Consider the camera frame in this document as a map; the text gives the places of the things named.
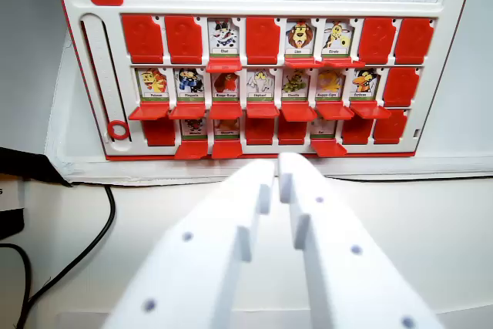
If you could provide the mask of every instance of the black cable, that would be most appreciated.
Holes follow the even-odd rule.
[[[53,279],[51,279],[44,287],[38,290],[30,298],[28,297],[29,297],[29,292],[31,290],[32,272],[31,272],[31,262],[29,261],[27,253],[21,247],[16,246],[15,244],[9,244],[9,243],[0,244],[0,247],[8,247],[17,250],[22,257],[22,261],[24,262],[25,292],[24,292],[24,300],[22,301],[21,315],[19,316],[16,325],[17,329],[24,329],[25,322],[28,319],[29,312],[34,307],[36,302],[41,298],[41,296],[45,294],[51,287],[57,284],[66,274],[69,273],[71,269],[77,266],[77,264],[85,256],[87,256],[91,252],[91,250],[94,249],[94,247],[99,243],[99,241],[101,241],[101,239],[105,236],[108,229],[111,227],[116,215],[115,198],[113,197],[113,193],[111,191],[110,186],[106,185],[105,191],[109,200],[109,217],[108,220],[106,221],[105,226],[101,229],[99,234],[96,236],[96,238],[94,238],[94,240],[90,243],[90,245],[88,245],[87,248],[85,248],[84,251],[80,253],[80,255],[78,255],[70,264],[68,264],[62,271],[60,271],[58,275],[56,275]]]

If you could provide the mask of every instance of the cartoon bird card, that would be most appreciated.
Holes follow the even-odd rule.
[[[346,76],[337,69],[320,70],[315,100],[340,100]]]
[[[214,137],[216,139],[239,139],[240,119],[215,119]]]
[[[285,69],[281,100],[304,101],[308,99],[310,76],[304,69]]]
[[[163,69],[136,69],[137,86],[142,102],[169,101],[168,84]]]
[[[375,69],[355,69],[351,81],[349,100],[373,100],[380,75]]]
[[[349,26],[349,22],[327,20],[322,56],[326,58],[348,57],[352,41],[353,28]]]
[[[206,119],[182,119],[179,121],[182,139],[207,139]]]
[[[196,69],[174,69],[178,102],[203,102],[203,77]]]
[[[248,102],[272,102],[274,100],[275,78],[269,69],[246,71],[246,100]]]
[[[333,139],[336,136],[336,122],[318,116],[310,123],[311,139]]]
[[[211,57],[237,57],[240,30],[231,18],[209,18],[209,53]]]
[[[240,77],[231,72],[213,73],[213,101],[240,100]]]
[[[285,56],[309,57],[314,54],[315,28],[307,19],[288,19]]]

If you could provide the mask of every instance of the cartoon duck card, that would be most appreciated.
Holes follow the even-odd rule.
[[[327,20],[324,30],[322,56],[326,58],[348,57],[353,39],[349,22]]]
[[[136,69],[137,86],[142,102],[169,101],[168,84],[163,69]]]
[[[232,72],[213,73],[213,101],[240,100],[240,77]]]
[[[237,57],[240,30],[231,18],[209,18],[209,53],[211,57]]]
[[[288,19],[286,24],[286,57],[309,57],[314,54],[315,28],[307,19]]]
[[[272,102],[274,100],[274,80],[269,69],[249,69],[246,72],[246,100],[248,102]]]
[[[315,100],[340,100],[346,76],[336,69],[320,70]]]
[[[203,77],[196,69],[174,69],[178,102],[203,102]]]
[[[373,100],[379,80],[380,75],[375,69],[355,69],[349,100]]]

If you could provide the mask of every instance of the cartoon giraffe card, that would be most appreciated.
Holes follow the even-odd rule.
[[[353,28],[349,26],[349,22],[327,20],[322,56],[326,58],[348,57],[352,40]]]

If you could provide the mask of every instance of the red plastic ring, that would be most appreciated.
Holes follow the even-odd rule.
[[[115,126],[121,126],[123,129],[125,129],[125,133],[122,135],[115,133]],[[127,123],[116,119],[115,121],[112,121],[108,124],[108,134],[113,139],[124,140],[130,136],[129,126],[127,125]]]

